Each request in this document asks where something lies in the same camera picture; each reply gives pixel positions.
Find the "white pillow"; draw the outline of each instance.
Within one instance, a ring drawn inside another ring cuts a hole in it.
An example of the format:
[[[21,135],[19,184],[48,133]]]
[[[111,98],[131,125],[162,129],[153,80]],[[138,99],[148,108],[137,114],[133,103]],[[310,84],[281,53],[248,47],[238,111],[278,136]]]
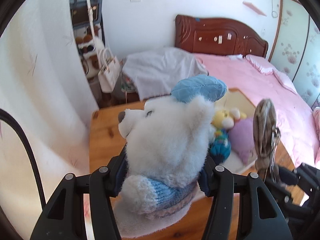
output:
[[[273,73],[273,70],[276,69],[275,66],[273,66],[264,57],[248,54],[245,56],[245,58],[252,66],[254,66],[260,73],[264,75],[270,75]]]
[[[231,60],[234,59],[243,59],[243,55],[242,54],[237,54],[237,55],[227,55],[227,57]]]
[[[280,72],[277,69],[273,70],[273,74],[276,76],[279,83],[286,88],[287,90],[291,91],[295,95],[297,94],[296,88],[294,87],[293,83],[291,82],[290,78],[283,72]]]

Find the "wooden headboard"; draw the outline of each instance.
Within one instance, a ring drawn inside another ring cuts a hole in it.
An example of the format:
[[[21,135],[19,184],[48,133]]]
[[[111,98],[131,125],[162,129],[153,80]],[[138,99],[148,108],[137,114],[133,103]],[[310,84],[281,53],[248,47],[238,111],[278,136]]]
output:
[[[175,47],[192,53],[266,57],[268,42],[248,25],[227,18],[176,17]]]

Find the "purple pillow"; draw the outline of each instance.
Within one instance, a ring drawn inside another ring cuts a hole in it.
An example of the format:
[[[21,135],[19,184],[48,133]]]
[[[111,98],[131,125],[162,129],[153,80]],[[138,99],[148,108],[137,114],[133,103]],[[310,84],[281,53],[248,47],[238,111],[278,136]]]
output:
[[[242,162],[247,165],[254,149],[253,118],[246,118],[236,122],[229,131],[229,141],[232,150],[238,153]]]

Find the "white curtain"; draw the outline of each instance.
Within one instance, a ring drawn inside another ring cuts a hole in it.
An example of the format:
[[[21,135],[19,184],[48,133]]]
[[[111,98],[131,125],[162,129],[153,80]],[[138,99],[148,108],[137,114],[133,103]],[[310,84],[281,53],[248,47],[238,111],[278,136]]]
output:
[[[0,108],[25,131],[46,200],[68,172],[89,173],[88,135],[97,104],[77,53],[69,0],[26,0],[0,38]],[[0,123],[0,205],[29,239],[41,213],[28,156]]]

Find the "blue knitted toy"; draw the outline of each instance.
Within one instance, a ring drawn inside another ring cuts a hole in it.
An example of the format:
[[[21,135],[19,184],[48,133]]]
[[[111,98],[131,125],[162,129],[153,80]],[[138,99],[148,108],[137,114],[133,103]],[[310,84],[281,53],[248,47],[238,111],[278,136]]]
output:
[[[225,130],[217,130],[215,136],[216,138],[210,148],[210,154],[214,163],[219,165],[229,157],[231,153],[231,144]]]

